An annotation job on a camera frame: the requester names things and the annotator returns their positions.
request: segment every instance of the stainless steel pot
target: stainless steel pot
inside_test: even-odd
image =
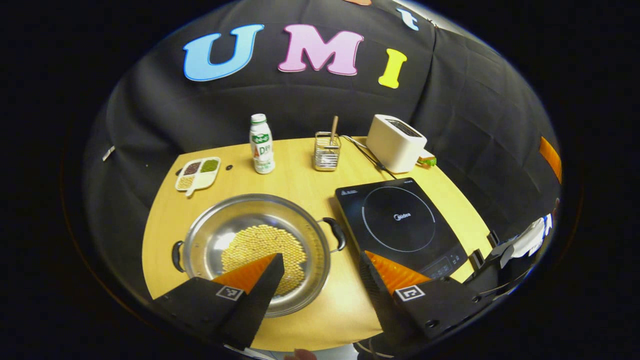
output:
[[[298,311],[310,304],[320,293],[329,274],[330,251],[319,222],[331,225],[338,239],[340,251],[346,244],[344,232],[332,218],[315,220],[295,203],[267,194],[246,194],[231,197],[204,211],[191,225],[184,241],[172,249],[173,265],[186,272],[189,278],[213,279],[224,272],[222,252],[228,248],[236,233],[247,227],[270,225],[294,235],[307,253],[306,262],[300,264],[305,278],[291,292],[271,299],[266,318],[274,318]]]

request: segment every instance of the metal utensil holder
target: metal utensil holder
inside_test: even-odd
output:
[[[330,131],[316,132],[316,144],[314,146],[314,166],[318,171],[334,171],[338,167],[340,157],[340,138],[338,134],[331,142]]]

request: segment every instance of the yellow beans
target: yellow beans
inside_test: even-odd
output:
[[[284,261],[284,275],[276,295],[285,295],[304,280],[300,263],[307,260],[307,254],[296,237],[283,229],[258,225],[239,231],[222,252],[222,266],[228,272],[274,252],[282,253]]]
[[[180,179],[180,182],[178,182],[178,188],[188,189],[191,187],[191,184],[193,184],[193,176],[183,177],[182,179]]]

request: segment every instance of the yellow tabletop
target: yellow tabletop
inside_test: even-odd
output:
[[[343,186],[391,180],[380,172],[358,149],[342,139],[336,171],[320,172],[313,167],[314,139],[302,138],[273,142],[276,167],[270,174],[260,175],[253,169],[249,144],[234,145],[180,155],[164,179],[149,212],[142,244],[142,266],[151,296],[156,299],[189,278],[178,272],[171,259],[176,241],[184,240],[190,225],[203,211],[216,203],[244,193],[266,193],[293,201],[311,216],[336,219],[345,229],[334,191]],[[220,170],[213,185],[196,190],[190,198],[175,189],[175,173],[187,162],[217,156]],[[488,256],[491,245],[489,229],[471,203],[437,167],[416,166],[397,178],[412,177],[441,212],[467,254],[480,249]],[[321,222],[329,242],[335,249],[337,240],[328,224]],[[382,332],[358,274],[355,245],[331,254],[331,268],[322,292],[308,306],[286,316],[266,318],[252,343],[252,348],[293,351],[294,348],[321,350],[347,345]],[[464,281],[473,269],[469,261],[460,267],[453,279]]]

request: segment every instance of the orange tape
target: orange tape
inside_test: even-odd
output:
[[[551,165],[558,181],[562,184],[562,161],[553,146],[543,136],[540,137],[540,154]]]

